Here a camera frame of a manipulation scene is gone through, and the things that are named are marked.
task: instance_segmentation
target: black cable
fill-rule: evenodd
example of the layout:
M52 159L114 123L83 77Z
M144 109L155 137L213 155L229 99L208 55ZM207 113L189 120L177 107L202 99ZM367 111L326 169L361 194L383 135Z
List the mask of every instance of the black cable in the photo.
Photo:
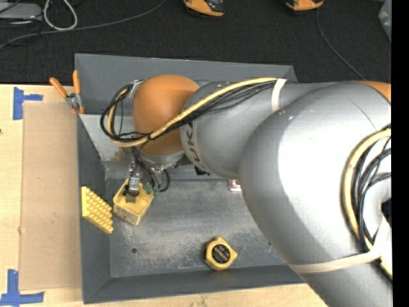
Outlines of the black cable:
M363 245L363 247L364 247L364 249L366 251L369 251L369 247L368 247L368 245L366 243L365 238L367 238L368 241L372 245L374 243L374 239L373 239L372 236L369 235L369 231L366 228L365 221L364 221L364 203L365 203L366 194L370 190L370 188L372 188L375 184L380 183L381 181L387 180L387 179L389 179L391 177L392 177L392 173L387 173L387 174L384 174L384 175L378 177L377 179L373 180L368 185L368 187L365 189L365 191L362 193L362 196L360 197L359 214L358 214L358 217L359 217L359 221L358 221L358 224L359 224L359 237L360 237L362 245Z
M18 4L21 0L16 0L14 1L12 4L9 4L6 8L3 8L2 10L0 10L0 15L4 12L6 12L7 10L12 9L16 4Z
M83 28L66 29L64 31L53 31L53 30L52 31L44 31L44 32L41 32L40 34L41 35L50 35L50 34L56 34L56 33L67 33L67 32L72 32L72 31L82 31L82 30L85 30L85 29L96 29L96 28L102 28L102 27L105 27L105 26L120 24L122 22L127 22L129 20L133 20L133 19L145 16L145 15L151 13L151 12L154 12L156 9L160 8L166 1L167 0L162 0L158 5L156 5L152 9L148 10L147 12L140 13L138 15L134 15L134 16L131 16L131 17L127 17L125 19L116 20L114 22L108 22L108 23L105 23L105 24L98 24L98 25L92 25L92 26L84 26ZM36 34L27 34L27 35L18 36L18 37L14 38L14 39L11 39L10 41L8 41L8 43L4 43L4 44L0 45L0 51L2 51L3 48L5 48L7 45L10 45L14 41L18 41L18 40L22 40L22 39L26 39L26 38L31 38L33 35L36 35Z
M161 193L162 193L162 192L165 192L166 190L168 190L168 189L169 189L169 186L171 185L171 177L170 177L169 172L167 171L166 168L164 168L164 173L165 173L165 175L166 175L166 186L159 191L159 192L161 192Z
M180 128L181 126L184 126L190 122L193 122L194 120L196 120L197 118L199 118L200 116L207 114L207 113L212 113L212 112L218 112L218 111L222 111L225 109L229 109L232 107L237 106L238 104L241 104L242 102L244 102L247 99L250 99L251 97L255 96L256 94L269 89L271 87L272 83L268 83L266 84L257 84L257 85L253 85L253 86L244 86L241 88L237 88L234 91L234 95L223 95L222 98L218 99L218 101L216 103L214 102L208 102L207 104L201 106L197 111L193 112L192 114L186 116L184 119L176 122L175 124L173 124L172 126L170 126L167 130L165 130L163 133L161 133L159 136L157 136L156 138L159 138L160 136L163 136L175 129ZM219 105L223 105L225 103L229 103L229 102L233 102L236 101L234 104L231 104L229 106L224 106L224 107L220 107L217 109L214 109L214 107L219 106Z
M326 44L330 47L330 49L338 56L339 59L341 59L350 69L352 69L362 80L366 81L365 77L362 76L354 67L352 67L352 65L351 65L349 62L347 62L347 60L346 60L345 58L343 58L343 57L340 55L340 53L337 52L337 51L335 50L335 48L332 46L332 44L327 40L327 38L325 37L325 35L324 35L324 33L323 33L322 29L321 29L320 23L318 22L318 10L319 10L319 8L316 10L316 23L317 23L317 28L318 28L318 31L320 32L322 38L324 39L325 43L326 43Z

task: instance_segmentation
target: wire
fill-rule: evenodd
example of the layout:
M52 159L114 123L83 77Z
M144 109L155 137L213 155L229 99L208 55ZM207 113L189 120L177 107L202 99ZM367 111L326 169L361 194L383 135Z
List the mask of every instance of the wire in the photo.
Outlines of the wire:
M74 17L73 24L72 24L71 26L68 26L67 28L61 28L61 27L58 27L58 26L54 25L52 22L50 22L50 20L49 20L49 18L48 18L48 15L47 15L47 12L48 12L48 9L49 9L49 6L50 6L51 1L53 1L53 0L46 0L46 2L45 2L45 6L44 6L44 9L43 9L43 16L44 16L45 22L46 22L52 29L56 29L57 31L66 31L67 29L74 29L74 28L76 28L77 25L78 25L78 16L77 16L77 13L75 12L73 6L68 2L68 0L62 0L62 1L64 1L64 3L65 3L66 6L68 7L68 9L71 11L71 13L72 13L72 15L73 15L73 17Z
M67 32L72 32L72 31L82 31L82 30L86 30L86 29L103 28L103 27L106 27L106 26L111 26L111 25L120 24L120 23L122 23L122 22L128 22L128 21L130 21L130 20L133 20L133 19L136 19L136 18L145 16L145 15L147 15L147 14L149 14L149 13L154 12L155 10L159 9L166 1L167 1L167 0L162 0L158 5L156 5L156 6L153 7L152 9L149 9L149 10L146 11L146 12L143 12L143 13L140 13L140 14L137 14L137 15L134 15L134 16L125 18L125 19L116 20L116 21L114 21L114 22L108 22L108 23L105 23L105 24L92 25L92 26L84 26L84 27L82 27L82 28L66 29L66 30L64 30L64 31L44 31L44 32L41 32L41 33L35 33L35 34L31 33L31 34L27 34L27 35L18 36L18 37L16 37L16 38L13 38L13 39L11 39L11 40L8 40L7 43L4 43L4 44L0 45L0 51L1 51L4 47L6 47L7 45L10 45L10 44L12 44L12 43L14 43L14 42L16 42L16 41L22 40L22 39L31 38L32 36L35 36L35 35L51 35L51 34L56 34L56 33L67 33Z
M6 8L3 8L2 10L0 10L0 15L4 12L6 12L7 10L12 9L14 6L16 6L16 4L18 4L21 0L16 0L14 1L12 4L9 4Z
M161 128L149 133L149 134L144 134L141 138L138 139L126 139L126 140L118 140L115 139L115 133L113 132L113 118L114 118L114 112L115 112L115 101L111 103L111 105L102 113L102 117L100 120L102 130L112 139L112 141L123 148L130 148L131 146L139 146L141 144L147 143L148 141L152 139L157 139L161 135L164 135L169 132L170 129L176 129L177 127L183 125L186 123L186 119L188 116L193 114L193 117L190 117L189 120L197 118L200 113L198 113L199 109L202 106L205 106L207 103L211 102L213 99L222 96L225 93L228 93L230 91L233 91L238 88L243 88L248 85L252 84L260 84L260 83L273 83L277 80L275 77L260 77L257 79L250 79L238 83L234 83L228 86L225 86L221 90L218 90L206 98L201 99L200 101L196 102L194 105L190 106L186 110L182 111L178 116L174 117L172 120L168 121L165 125L163 125ZM114 100L119 100L119 99L124 99L131 89L131 86L133 86L133 83L128 84L126 87L121 89L119 93L117 94L117 97L114 98ZM107 119L107 128L105 128L104 125L104 118L105 116L108 115Z
M360 241L362 238L360 236L360 231L361 231L360 227L363 226L363 223L362 222L359 223L360 211L355 210L353 207L353 202L352 202L353 200L353 195L352 195L353 175L354 175L357 165L359 164L359 160L362 158L362 156L367 154L367 150L370 149L375 143L379 142L379 140L382 140L385 138L391 138L391 136L392 136L391 129L390 127L387 127L386 129L375 132L374 134L365 138L363 142L361 142L361 144L352 153L350 160L348 161L346 165L346 170L345 170L345 173L342 179L343 207L344 207L344 211L347 216L349 225L351 229L353 230L355 236ZM362 240L365 241L364 247L366 246L367 249L371 249L373 247L370 239L367 236L364 235ZM387 273L389 278L392 279L392 266L384 259L384 257L380 257L380 263L378 265Z
M320 32L322 38L324 39L325 43L331 48L331 50L339 57L339 59L341 59L348 67L350 67L362 80L366 81L366 78L364 76L362 76L361 73L359 73L349 62L347 62L347 60L345 58L343 58L336 50L335 48L332 46L332 44L327 40L327 38L325 37L320 23L318 22L318 10L319 8L316 10L316 23L317 23L317 27L318 27L318 31Z
M169 186L171 185L171 177L169 175L169 172L167 171L166 168L164 168L164 173L166 175L166 186L163 189L160 189L160 192L165 192L166 190L169 189Z

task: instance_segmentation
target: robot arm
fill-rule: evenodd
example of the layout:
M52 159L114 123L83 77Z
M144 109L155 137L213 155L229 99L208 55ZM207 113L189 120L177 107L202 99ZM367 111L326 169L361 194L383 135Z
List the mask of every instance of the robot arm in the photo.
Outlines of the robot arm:
M130 139L109 125L115 105L103 114L107 135L147 168L160 173L186 156L238 180L265 237L328 305L391 304L389 84L160 75L134 95Z

